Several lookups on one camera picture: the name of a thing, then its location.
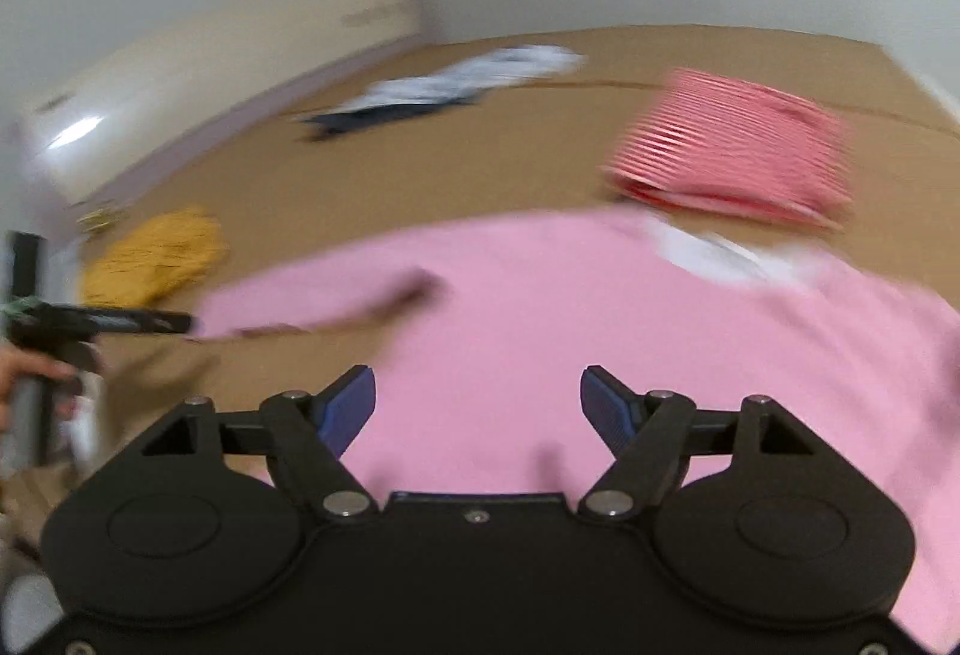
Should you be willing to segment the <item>yellow striped garment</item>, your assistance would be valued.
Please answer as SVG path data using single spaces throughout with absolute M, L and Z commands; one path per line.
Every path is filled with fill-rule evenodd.
M 145 221 L 86 265 L 80 298 L 89 307 L 148 309 L 208 277 L 226 254 L 217 218 L 187 206 Z

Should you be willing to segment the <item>folded red striped garment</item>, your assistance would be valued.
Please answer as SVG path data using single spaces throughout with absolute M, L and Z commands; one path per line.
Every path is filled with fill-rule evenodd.
M 604 167 L 622 196 L 658 208 L 835 228 L 851 203 L 846 130 L 818 104 L 682 68 Z

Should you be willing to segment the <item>cream bed headboard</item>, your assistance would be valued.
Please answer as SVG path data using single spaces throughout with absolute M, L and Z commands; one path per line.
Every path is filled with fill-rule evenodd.
M 257 96 L 421 31 L 416 0 L 231 0 L 172 23 L 21 107 L 32 162 L 67 203 Z

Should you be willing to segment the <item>gold foil package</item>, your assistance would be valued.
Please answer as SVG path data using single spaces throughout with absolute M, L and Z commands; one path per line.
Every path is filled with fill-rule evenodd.
M 76 220 L 76 228 L 87 238 L 104 235 L 110 228 L 121 223 L 127 213 L 127 206 L 117 203 L 103 203 L 91 208 Z

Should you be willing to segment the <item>pink sweatshirt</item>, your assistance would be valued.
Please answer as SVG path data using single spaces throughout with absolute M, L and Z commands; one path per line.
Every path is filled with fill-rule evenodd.
M 203 340 L 317 330 L 421 293 L 376 361 L 345 452 L 374 496 L 562 492 L 610 465 L 579 405 L 602 366 L 638 392 L 732 410 L 768 395 L 905 511 L 918 541 L 896 620 L 958 639 L 958 314 L 830 252 L 748 251 L 626 206 L 404 229 L 224 286 Z

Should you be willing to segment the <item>white and navy garment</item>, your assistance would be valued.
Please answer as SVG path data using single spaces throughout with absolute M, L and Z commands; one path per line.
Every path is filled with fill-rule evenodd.
M 508 46 L 428 75 L 373 83 L 358 98 L 325 111 L 298 114 L 296 120 L 311 128 L 311 140 L 335 139 L 451 107 L 470 106 L 495 89 L 550 79 L 583 64 L 579 52 L 555 44 Z

